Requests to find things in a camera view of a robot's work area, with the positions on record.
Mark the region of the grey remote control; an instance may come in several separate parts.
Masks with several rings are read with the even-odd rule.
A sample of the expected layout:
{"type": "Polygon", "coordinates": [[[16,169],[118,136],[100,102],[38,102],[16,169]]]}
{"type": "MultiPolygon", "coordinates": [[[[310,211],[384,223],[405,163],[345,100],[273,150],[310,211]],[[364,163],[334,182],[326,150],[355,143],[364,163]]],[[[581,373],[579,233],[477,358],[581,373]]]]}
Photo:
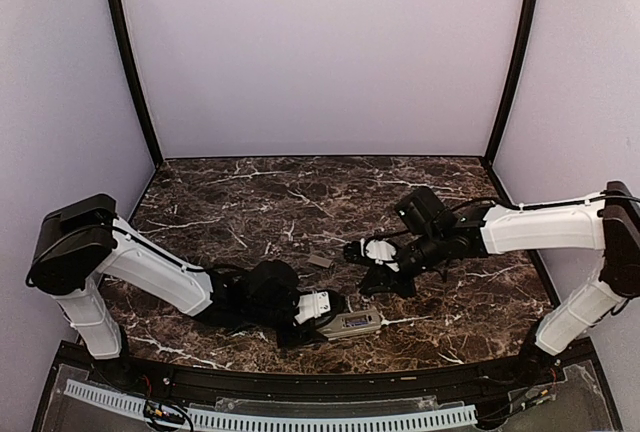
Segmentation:
{"type": "Polygon", "coordinates": [[[368,335],[382,327],[381,315],[375,308],[338,314],[330,323],[319,329],[329,341],[368,335]]]}

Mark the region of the grey battery cover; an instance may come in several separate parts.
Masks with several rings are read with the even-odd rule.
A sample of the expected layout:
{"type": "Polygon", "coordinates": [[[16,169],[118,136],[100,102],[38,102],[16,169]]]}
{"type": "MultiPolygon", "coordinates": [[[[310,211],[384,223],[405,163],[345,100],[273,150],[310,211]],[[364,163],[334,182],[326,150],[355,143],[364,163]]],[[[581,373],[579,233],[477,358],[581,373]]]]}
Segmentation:
{"type": "Polygon", "coordinates": [[[307,260],[307,262],[310,265],[316,266],[316,267],[320,267],[323,269],[330,269],[333,265],[333,260],[326,258],[326,257],[322,257],[316,254],[311,254],[307,260]]]}

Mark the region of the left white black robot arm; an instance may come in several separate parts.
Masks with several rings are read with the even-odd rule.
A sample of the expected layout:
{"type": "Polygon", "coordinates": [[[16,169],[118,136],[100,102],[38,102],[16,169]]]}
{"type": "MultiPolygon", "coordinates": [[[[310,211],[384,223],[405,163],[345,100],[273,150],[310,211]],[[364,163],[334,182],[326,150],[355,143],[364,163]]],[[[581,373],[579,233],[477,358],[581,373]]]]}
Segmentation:
{"type": "Polygon", "coordinates": [[[263,261],[251,270],[183,261],[134,230],[97,194],[45,216],[25,283],[51,296],[78,331],[91,356],[120,388],[141,379],[125,352],[125,335],[95,283],[106,274],[151,294],[207,326],[262,326],[307,343],[339,309],[327,291],[302,292],[288,264],[263,261]]]}

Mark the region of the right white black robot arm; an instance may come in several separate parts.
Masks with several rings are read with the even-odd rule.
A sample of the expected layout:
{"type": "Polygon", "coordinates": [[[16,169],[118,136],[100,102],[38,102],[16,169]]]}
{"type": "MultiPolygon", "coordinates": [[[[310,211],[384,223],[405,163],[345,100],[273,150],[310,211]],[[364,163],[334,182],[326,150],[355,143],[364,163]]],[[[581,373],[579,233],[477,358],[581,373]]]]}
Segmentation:
{"type": "Polygon", "coordinates": [[[455,260],[540,249],[602,252],[600,269],[530,329],[510,365],[521,386],[534,384],[574,339],[639,296],[639,200],[622,182],[560,202],[509,205],[476,198],[453,207],[421,187],[395,212],[413,241],[399,247],[391,235],[377,235],[343,248],[346,261],[368,268],[359,284],[363,295],[412,297],[417,276],[455,260]]]}

